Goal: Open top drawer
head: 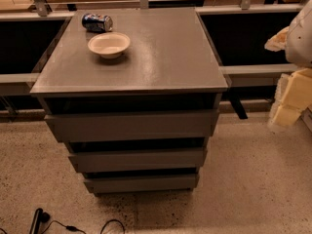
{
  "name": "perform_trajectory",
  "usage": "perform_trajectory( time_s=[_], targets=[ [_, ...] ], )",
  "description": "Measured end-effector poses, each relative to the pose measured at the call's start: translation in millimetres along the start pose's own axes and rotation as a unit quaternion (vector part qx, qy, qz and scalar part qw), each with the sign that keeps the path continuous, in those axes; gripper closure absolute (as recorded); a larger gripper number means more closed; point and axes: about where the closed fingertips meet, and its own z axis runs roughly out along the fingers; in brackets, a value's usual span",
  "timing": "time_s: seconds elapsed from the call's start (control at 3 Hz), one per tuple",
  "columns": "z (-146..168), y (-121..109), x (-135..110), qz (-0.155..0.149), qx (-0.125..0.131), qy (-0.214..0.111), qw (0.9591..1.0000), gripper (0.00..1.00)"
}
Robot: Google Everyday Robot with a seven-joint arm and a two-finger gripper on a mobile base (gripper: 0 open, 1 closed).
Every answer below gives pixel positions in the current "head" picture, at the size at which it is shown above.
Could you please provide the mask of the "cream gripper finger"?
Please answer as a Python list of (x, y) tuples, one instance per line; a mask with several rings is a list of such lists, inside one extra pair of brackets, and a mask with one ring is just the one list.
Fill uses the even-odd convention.
[(292, 126), (312, 104), (312, 69), (302, 68), (291, 75), (282, 74), (269, 113), (270, 128)]
[(284, 51), (286, 49), (289, 27), (281, 29), (264, 44), (264, 48), (271, 52)]

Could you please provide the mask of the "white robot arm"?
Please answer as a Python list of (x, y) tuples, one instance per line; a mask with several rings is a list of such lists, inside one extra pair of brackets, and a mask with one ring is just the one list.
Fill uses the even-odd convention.
[(264, 48), (271, 52), (284, 50), (286, 60), (298, 67), (291, 75), (281, 75), (269, 114), (271, 129), (287, 128), (312, 104), (312, 0)]

